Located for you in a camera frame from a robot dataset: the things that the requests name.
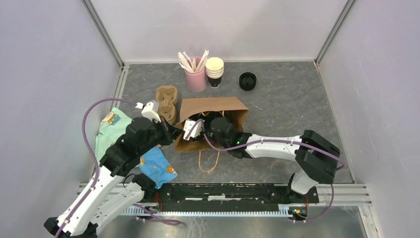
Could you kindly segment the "brown cardboard cup carriers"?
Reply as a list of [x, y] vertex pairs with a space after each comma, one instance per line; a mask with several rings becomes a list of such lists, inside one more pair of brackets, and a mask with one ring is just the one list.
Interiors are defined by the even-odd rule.
[[156, 100], [159, 102], [158, 114], [169, 123], [174, 124], [177, 118], [176, 104], [178, 90], [172, 85], [164, 85], [156, 90]]

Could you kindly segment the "brown paper takeout bag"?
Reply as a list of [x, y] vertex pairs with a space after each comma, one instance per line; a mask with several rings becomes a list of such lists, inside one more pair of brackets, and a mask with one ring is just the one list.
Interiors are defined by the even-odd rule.
[[[216, 148], [218, 150], [227, 149], [227, 152], [235, 158], [243, 159], [250, 158], [245, 152], [246, 143], [251, 137], [250, 133], [243, 131], [243, 123], [247, 117], [249, 109], [237, 97], [216, 97], [216, 98], [187, 98], [183, 99], [180, 109], [180, 121], [175, 124], [176, 128], [182, 129], [186, 119], [197, 121], [204, 120], [204, 138], [199, 141], [187, 141], [183, 139], [184, 131], [175, 140], [175, 151], [177, 152], [191, 152], [198, 151], [198, 167], [201, 172], [211, 173], [218, 165], [220, 152], [218, 151], [213, 167], [205, 170], [202, 167], [202, 152]], [[212, 141], [206, 135], [210, 123], [213, 119], [218, 117], [226, 117], [233, 124], [236, 129], [235, 141], [236, 145], [223, 148], [216, 142]]]

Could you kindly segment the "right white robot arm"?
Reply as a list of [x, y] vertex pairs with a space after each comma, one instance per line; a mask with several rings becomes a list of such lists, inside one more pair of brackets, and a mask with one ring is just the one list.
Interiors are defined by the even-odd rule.
[[300, 169], [293, 174], [286, 188], [292, 202], [301, 201], [311, 188], [333, 184], [335, 174], [344, 168], [340, 149], [313, 130], [291, 137], [267, 137], [238, 131], [229, 119], [219, 117], [204, 123], [205, 140], [220, 146], [238, 159], [278, 158], [295, 162]]

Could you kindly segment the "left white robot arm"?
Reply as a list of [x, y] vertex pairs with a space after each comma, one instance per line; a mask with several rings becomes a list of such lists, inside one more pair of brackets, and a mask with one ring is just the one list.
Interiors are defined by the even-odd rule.
[[140, 157], [157, 145], [170, 145], [183, 131], [164, 118], [138, 117], [127, 125], [100, 160], [95, 175], [77, 199], [58, 217], [50, 217], [46, 230], [56, 238], [96, 238], [100, 229], [136, 202], [150, 202], [156, 195], [155, 183], [144, 174], [113, 199], [107, 195], [140, 163]]

